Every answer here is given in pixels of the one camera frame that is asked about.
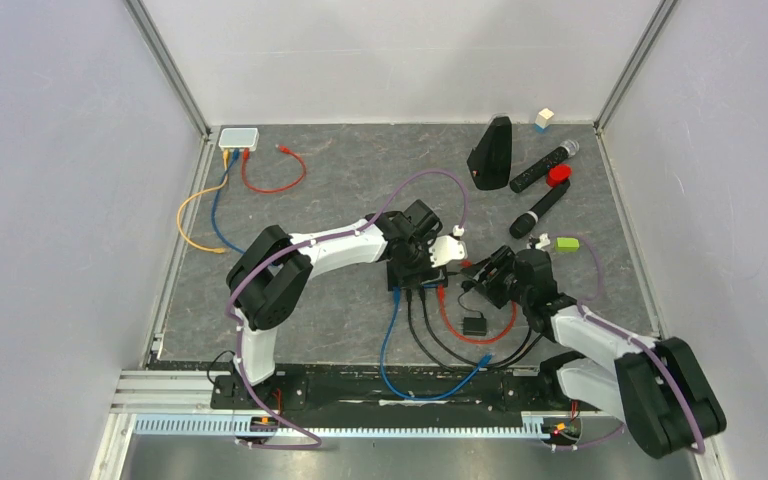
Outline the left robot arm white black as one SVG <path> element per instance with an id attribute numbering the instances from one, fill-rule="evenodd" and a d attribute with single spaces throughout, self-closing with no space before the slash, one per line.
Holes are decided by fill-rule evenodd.
<path id="1" fill-rule="evenodd" d="M 439 217 L 420 200 L 404 211 L 370 214 L 313 234 L 267 227 L 226 277 L 226 312 L 237 323 L 233 362 L 242 373 L 236 396 L 251 408 L 271 401 L 277 328 L 310 280 L 351 265 L 383 263 L 391 291 L 442 282 L 447 264 L 467 256 L 464 232 L 456 225 L 444 233 Z"/>

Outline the black network switch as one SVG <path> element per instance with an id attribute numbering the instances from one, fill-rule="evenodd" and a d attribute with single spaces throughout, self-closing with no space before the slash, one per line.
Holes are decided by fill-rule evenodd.
<path id="1" fill-rule="evenodd" d="M 449 271 L 446 266 L 429 269 L 400 267 L 395 263 L 387 265 L 387 290 L 417 289 L 438 286 L 447 287 L 449 280 L 456 277 L 459 271 Z"/>

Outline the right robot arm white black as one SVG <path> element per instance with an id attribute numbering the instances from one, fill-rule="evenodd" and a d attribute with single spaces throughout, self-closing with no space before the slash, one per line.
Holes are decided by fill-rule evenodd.
<path id="1" fill-rule="evenodd" d="M 516 304 L 535 332 L 567 348 L 540 365 L 545 405 L 589 404 L 621 422 L 655 459 L 682 449 L 703 453 L 706 439 L 726 430 L 726 414 L 687 342 L 602 318 L 560 290 L 547 252 L 503 246 L 464 274 L 488 302 Z"/>

